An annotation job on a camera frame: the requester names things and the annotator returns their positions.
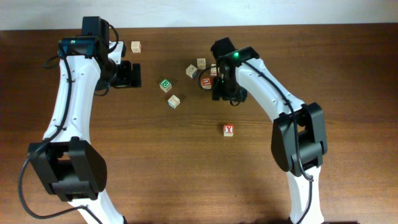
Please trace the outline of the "blue edged wooden block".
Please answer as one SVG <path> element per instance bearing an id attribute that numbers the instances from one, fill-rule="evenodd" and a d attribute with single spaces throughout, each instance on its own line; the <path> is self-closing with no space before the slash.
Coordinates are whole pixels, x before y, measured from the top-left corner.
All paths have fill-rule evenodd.
<path id="1" fill-rule="evenodd" d="M 175 96 L 172 95 L 168 100 L 167 103 L 169 104 L 170 107 L 172 107 L 173 109 L 175 109 L 179 104 L 180 104 L 180 99 Z"/>

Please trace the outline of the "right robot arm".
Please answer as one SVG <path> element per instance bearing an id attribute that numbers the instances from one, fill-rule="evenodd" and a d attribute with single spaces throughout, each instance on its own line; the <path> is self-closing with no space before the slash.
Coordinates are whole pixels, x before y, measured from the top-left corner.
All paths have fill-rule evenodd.
<path id="1" fill-rule="evenodd" d="M 324 223 L 319 176 L 328 150 L 323 110 L 288 91 L 252 47 L 237 49 L 227 37 L 215 41 L 212 99 L 237 106 L 252 95 L 272 121 L 271 153 L 288 178 L 291 223 Z"/>

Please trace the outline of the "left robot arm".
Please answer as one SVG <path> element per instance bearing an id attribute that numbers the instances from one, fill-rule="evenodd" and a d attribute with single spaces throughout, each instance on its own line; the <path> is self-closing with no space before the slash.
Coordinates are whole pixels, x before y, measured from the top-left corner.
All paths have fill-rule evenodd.
<path id="1" fill-rule="evenodd" d="M 114 27 L 86 16 L 81 34 L 58 42 L 60 84 L 42 142 L 31 143 L 27 159 L 46 192 L 79 211 L 87 223 L 125 223 L 106 191 L 107 166 L 90 142 L 95 95 L 113 88 L 141 87 L 141 66 L 124 60 L 123 41 L 110 41 Z"/>

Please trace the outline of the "red letter P block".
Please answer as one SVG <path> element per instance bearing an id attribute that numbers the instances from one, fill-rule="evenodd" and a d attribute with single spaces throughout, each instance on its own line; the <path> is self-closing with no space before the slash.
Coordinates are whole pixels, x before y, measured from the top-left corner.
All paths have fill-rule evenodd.
<path id="1" fill-rule="evenodd" d="M 212 78 L 202 78 L 201 87 L 205 90 L 210 90 L 212 88 L 213 79 Z"/>

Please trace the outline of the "red letter Y block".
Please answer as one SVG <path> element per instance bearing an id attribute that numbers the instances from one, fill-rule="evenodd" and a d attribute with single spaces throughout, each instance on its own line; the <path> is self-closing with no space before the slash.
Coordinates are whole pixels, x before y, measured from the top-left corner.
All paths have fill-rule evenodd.
<path id="1" fill-rule="evenodd" d="M 231 137 L 234 135 L 234 126 L 232 124 L 225 124 L 223 126 L 223 136 Z"/>

